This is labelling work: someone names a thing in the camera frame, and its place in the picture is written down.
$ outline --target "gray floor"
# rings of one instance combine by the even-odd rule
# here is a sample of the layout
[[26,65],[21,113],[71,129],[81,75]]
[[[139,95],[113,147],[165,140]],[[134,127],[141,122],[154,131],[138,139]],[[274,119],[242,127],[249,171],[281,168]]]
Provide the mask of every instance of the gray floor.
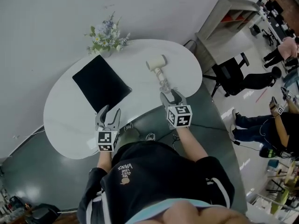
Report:
[[[212,99],[202,84],[187,99],[192,107],[192,123],[217,128],[210,129],[192,125],[190,130],[210,156],[215,156],[224,166],[235,187],[233,209],[245,213],[245,192],[232,143]],[[156,140],[171,145],[172,134],[162,107],[137,118],[133,122],[141,136],[154,132]],[[184,155],[180,142],[176,150]],[[45,133],[39,133],[21,147],[3,164],[4,186],[11,195],[17,195],[33,204],[49,203],[58,208],[72,209],[78,206],[84,191],[88,172],[95,167],[98,154],[83,160],[72,160],[60,155],[50,144]]]

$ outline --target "white floor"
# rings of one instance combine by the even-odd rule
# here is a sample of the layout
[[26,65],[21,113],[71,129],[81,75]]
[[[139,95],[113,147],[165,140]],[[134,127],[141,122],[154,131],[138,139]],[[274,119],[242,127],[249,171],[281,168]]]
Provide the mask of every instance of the white floor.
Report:
[[[260,29],[267,29],[263,21],[258,25]],[[253,42],[252,48],[245,52],[250,66],[247,67],[244,65],[242,67],[244,77],[249,73],[265,73],[266,71],[262,67],[261,58],[266,56],[274,48],[271,48],[266,43],[266,40],[262,37],[262,33],[254,37],[250,34],[248,28],[245,28],[244,31],[248,35],[248,38],[250,38]],[[241,59],[241,56],[236,57],[238,62],[240,62]],[[285,70],[282,64],[279,64],[278,67],[281,69],[283,76],[285,76]],[[213,71],[209,70],[205,74],[213,75]],[[209,92],[212,93],[215,86],[215,81],[203,78],[203,82],[207,86]],[[274,96],[280,104],[284,104],[285,102],[282,99],[282,93],[280,90],[282,84],[282,80],[280,79],[273,87],[268,87],[263,90],[243,90],[238,95],[230,96],[228,98],[224,96],[225,91],[222,89],[222,87],[220,87],[214,95],[214,102],[219,110],[219,113],[221,114],[221,117],[223,118],[226,128],[229,130],[230,125],[233,122],[231,115],[233,108],[237,109],[240,114],[244,116],[253,117],[270,114],[269,102],[272,96]],[[293,84],[289,89],[293,92],[293,94],[298,94],[298,89],[295,84]],[[259,150],[261,147],[261,144],[256,142],[241,142],[241,145],[257,150]],[[267,181],[266,172],[269,159],[259,157],[258,151],[237,146],[235,144],[234,149],[240,165],[240,171],[242,174],[246,194],[250,195],[251,193],[258,192]]]

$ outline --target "sneaker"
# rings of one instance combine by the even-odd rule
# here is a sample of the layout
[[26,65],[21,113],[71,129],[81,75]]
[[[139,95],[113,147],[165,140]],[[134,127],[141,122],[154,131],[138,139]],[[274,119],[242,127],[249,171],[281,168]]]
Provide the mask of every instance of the sneaker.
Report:
[[237,127],[234,125],[234,124],[232,124],[231,126],[230,126],[230,132],[228,133],[229,134],[229,137],[230,137],[230,139],[232,140],[232,141],[235,141],[235,136],[234,136],[234,131],[237,129]]
[[123,129],[126,132],[128,129],[132,129],[132,128],[134,128],[134,127],[133,127],[132,122],[130,122],[130,123],[126,124]]
[[263,64],[263,68],[265,69],[266,72],[270,72],[271,70],[269,69],[269,67],[265,67],[266,64]]
[[146,141],[155,141],[156,140],[156,135],[154,133],[149,133],[148,135],[146,135],[145,138]]
[[233,109],[232,114],[233,114],[233,118],[234,118],[234,121],[235,121],[236,118],[237,118],[237,115],[240,114],[240,113],[236,109]]

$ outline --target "red object on shelf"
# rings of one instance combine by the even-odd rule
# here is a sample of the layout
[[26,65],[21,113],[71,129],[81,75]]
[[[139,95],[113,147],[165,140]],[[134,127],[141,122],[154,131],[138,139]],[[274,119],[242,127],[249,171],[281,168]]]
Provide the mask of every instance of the red object on shelf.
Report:
[[224,18],[221,20],[221,22],[228,22],[228,21],[233,21],[233,20],[234,19],[230,15],[226,14],[224,16]]
[[236,21],[242,21],[242,20],[244,20],[244,18],[241,15],[239,15],[236,19]]

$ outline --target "black pants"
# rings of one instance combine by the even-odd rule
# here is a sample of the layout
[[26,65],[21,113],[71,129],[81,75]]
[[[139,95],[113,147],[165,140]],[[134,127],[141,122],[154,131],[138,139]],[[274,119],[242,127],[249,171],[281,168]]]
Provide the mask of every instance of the black pants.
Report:
[[279,50],[276,48],[273,52],[271,52],[267,56],[265,56],[264,60],[265,61],[271,60],[270,62],[265,64],[265,67],[268,68],[269,66],[273,66],[281,61],[284,61],[284,58],[280,55]]

